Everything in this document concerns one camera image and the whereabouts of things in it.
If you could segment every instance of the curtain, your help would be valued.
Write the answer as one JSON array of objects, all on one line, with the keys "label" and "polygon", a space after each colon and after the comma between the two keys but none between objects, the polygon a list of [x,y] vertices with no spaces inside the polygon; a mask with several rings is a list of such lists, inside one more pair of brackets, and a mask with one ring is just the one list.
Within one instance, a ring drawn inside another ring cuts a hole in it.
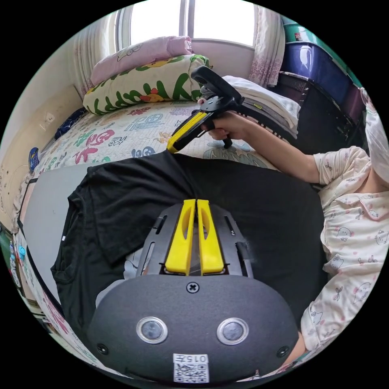
[{"label": "curtain", "polygon": [[71,53],[74,68],[73,83],[81,97],[94,85],[90,80],[93,67],[109,52],[109,18],[110,15],[97,20],[74,36]]},{"label": "curtain", "polygon": [[277,85],[284,59],[285,32],[279,13],[260,6],[257,13],[255,51],[249,80],[267,88]]}]

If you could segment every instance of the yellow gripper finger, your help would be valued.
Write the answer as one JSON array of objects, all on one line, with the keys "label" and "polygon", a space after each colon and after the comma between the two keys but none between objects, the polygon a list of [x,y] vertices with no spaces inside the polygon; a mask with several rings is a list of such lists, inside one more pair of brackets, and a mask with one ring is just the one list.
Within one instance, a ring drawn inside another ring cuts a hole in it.
[{"label": "yellow gripper finger", "polygon": [[192,258],[193,222],[196,200],[185,200],[171,242],[165,268],[170,273],[189,275]]},{"label": "yellow gripper finger", "polygon": [[[201,275],[220,273],[224,268],[224,261],[208,200],[197,200],[197,217]],[[204,228],[207,231],[207,237],[205,237]]]},{"label": "yellow gripper finger", "polygon": [[168,140],[167,142],[168,151],[172,154],[176,153],[178,151],[174,148],[174,144],[176,143],[176,141],[180,139],[183,135],[185,135],[186,132],[188,132],[196,123],[202,120],[206,115],[207,115],[206,112],[197,112],[186,123],[183,123],[181,125],[182,127]]}]

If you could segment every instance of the black t-shirt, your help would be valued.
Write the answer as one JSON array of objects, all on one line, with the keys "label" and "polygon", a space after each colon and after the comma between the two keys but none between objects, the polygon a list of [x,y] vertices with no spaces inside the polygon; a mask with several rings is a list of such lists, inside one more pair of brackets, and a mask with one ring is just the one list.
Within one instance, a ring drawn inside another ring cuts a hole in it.
[{"label": "black t-shirt", "polygon": [[124,279],[126,256],[142,248],[163,210],[186,199],[206,199],[232,214],[254,258],[254,277],[283,296],[299,327],[327,281],[317,193],[270,169],[166,151],[90,167],[68,198],[52,273],[65,319],[82,341],[99,293]]}]

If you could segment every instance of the pajamas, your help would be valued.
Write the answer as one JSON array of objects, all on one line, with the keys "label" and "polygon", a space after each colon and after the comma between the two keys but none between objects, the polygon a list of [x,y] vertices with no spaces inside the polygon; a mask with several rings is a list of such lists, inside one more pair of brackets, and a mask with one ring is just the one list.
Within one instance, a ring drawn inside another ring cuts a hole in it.
[{"label": "pajamas", "polygon": [[358,147],[314,155],[324,211],[321,241],[329,281],[305,310],[301,332],[307,350],[334,340],[366,301],[389,246],[389,191],[358,194],[371,163]]}]

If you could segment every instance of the patterned pillow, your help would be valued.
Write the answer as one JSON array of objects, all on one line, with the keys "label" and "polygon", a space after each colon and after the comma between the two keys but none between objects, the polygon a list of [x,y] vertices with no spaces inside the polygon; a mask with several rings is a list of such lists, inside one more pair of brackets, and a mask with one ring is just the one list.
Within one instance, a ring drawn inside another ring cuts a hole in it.
[{"label": "patterned pillow", "polygon": [[191,54],[122,72],[90,89],[83,105],[90,113],[104,115],[139,103],[197,101],[201,85],[190,75],[201,65],[210,67],[208,58]]}]

